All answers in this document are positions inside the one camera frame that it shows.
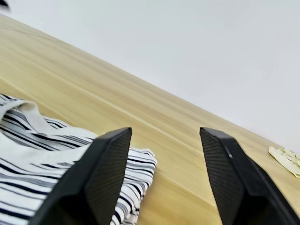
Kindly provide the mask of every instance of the folded clothing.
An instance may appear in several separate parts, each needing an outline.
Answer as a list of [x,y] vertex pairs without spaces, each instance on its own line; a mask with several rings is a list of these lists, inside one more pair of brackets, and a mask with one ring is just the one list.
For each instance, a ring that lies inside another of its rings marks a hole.
[[[33,102],[7,95],[0,95],[0,134],[0,224],[20,225],[28,224],[62,175],[97,137],[41,116]],[[112,225],[137,223],[156,164],[151,150],[129,148]]]

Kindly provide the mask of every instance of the striped shirt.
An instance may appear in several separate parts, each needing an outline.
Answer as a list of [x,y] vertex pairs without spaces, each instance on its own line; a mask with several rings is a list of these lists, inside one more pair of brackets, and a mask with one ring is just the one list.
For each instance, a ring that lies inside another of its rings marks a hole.
[[[0,112],[1,107],[17,100],[12,96],[0,94]],[[61,120],[45,116],[43,119],[48,126],[55,130],[71,128]],[[60,156],[67,152],[66,150],[86,150],[93,138],[82,135],[55,135],[38,132],[18,106],[3,113],[3,117],[0,118],[0,132],[18,144],[17,148],[12,149],[2,149],[3,146],[1,146],[0,224],[28,224],[54,185],[76,162],[69,157],[66,157],[67,160],[62,160]],[[42,160],[50,152],[57,153],[58,157],[55,162],[48,163],[37,159],[31,161],[28,157],[34,153],[40,155]],[[157,160],[152,151],[130,147],[125,177],[111,225],[134,225],[137,223],[140,203],[152,184],[156,164]]]

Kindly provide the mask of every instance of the wood grain surface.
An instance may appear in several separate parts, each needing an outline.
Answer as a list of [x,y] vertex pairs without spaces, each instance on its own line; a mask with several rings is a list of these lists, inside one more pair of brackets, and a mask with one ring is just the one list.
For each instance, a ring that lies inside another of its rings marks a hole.
[[132,127],[132,144],[150,148],[158,159],[139,225],[221,224],[199,137],[202,126],[234,136],[300,215],[300,179],[268,154],[276,144],[5,16],[0,16],[0,92],[33,100],[42,114],[98,134]]

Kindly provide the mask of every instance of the crumpled paper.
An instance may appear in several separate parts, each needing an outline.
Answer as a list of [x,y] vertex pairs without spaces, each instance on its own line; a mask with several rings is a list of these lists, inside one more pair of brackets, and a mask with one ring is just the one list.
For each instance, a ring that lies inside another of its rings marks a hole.
[[269,153],[288,171],[300,178],[300,153],[274,147],[269,147]]

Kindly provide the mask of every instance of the textured black surface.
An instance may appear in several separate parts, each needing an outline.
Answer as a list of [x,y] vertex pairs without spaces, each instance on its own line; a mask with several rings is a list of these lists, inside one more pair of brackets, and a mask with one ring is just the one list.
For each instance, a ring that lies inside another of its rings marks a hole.
[[244,195],[244,187],[230,165],[220,143],[207,132],[201,132],[201,141],[210,186],[223,225],[232,225],[238,214]]
[[95,139],[55,185],[30,225],[108,225],[124,179],[131,128]]
[[223,225],[300,225],[269,175],[234,138],[203,127],[200,136]]
[[131,133],[127,132],[111,143],[86,185],[85,192],[99,224],[109,224],[123,183]]

